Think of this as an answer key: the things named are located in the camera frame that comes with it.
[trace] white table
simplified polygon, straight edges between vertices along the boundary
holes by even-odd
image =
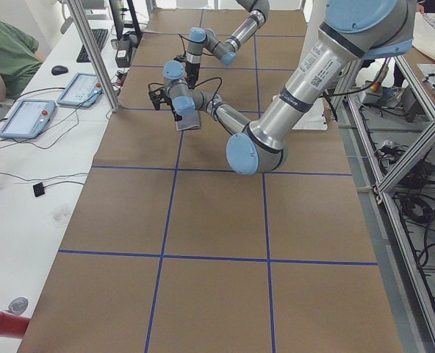
[[[92,28],[108,28],[111,21],[91,21]],[[48,56],[25,92],[49,87],[65,87],[76,72],[93,73],[90,63],[76,63],[82,43],[74,25]],[[108,42],[102,50],[110,77],[117,71],[115,51]],[[65,65],[67,74],[53,76],[54,65]],[[52,99],[61,90],[33,93],[25,99]],[[58,107],[50,126],[59,125],[43,133],[33,142],[51,145],[63,132],[77,124],[76,115],[62,121],[73,109]],[[0,171],[25,179],[45,179],[58,175],[88,173],[93,155],[104,134],[109,105],[102,96],[88,110],[78,110],[78,125],[58,140],[50,149],[29,144],[17,144],[0,149]],[[0,142],[1,146],[11,142]],[[63,180],[84,182],[85,175],[44,182],[49,185]],[[46,194],[35,198],[32,186],[0,174],[0,310],[16,297],[25,296],[29,307],[23,316],[31,317],[49,270],[65,233],[71,213],[77,203],[82,185],[62,183],[46,188]],[[16,352],[20,340],[0,338],[0,353]]]

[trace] keyboard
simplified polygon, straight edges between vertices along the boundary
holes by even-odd
[[[95,38],[95,41],[97,42],[98,48],[101,51],[103,49],[103,47],[105,46],[105,43],[107,42],[109,30],[99,28],[99,29],[92,29],[92,32],[93,32],[93,37]],[[82,48],[80,49],[80,52],[79,52],[79,55],[77,56],[76,61],[78,63],[89,63],[90,62],[90,59],[88,58],[87,50],[85,50],[85,46],[82,46]]]

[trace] computer mouse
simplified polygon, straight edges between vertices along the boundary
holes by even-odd
[[[51,73],[55,76],[60,74],[65,74],[68,71],[69,69],[62,65],[53,66],[53,68],[51,69]]]

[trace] green object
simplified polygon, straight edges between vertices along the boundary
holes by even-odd
[[[38,41],[21,30],[0,22],[0,74],[7,98],[17,99],[40,68]]]

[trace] tablet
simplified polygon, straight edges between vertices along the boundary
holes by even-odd
[[[1,138],[35,138],[50,121],[54,101],[26,99],[20,101],[0,130]]]
[[[95,74],[77,73],[61,93],[57,103],[65,107],[91,107],[101,95],[101,86]]]

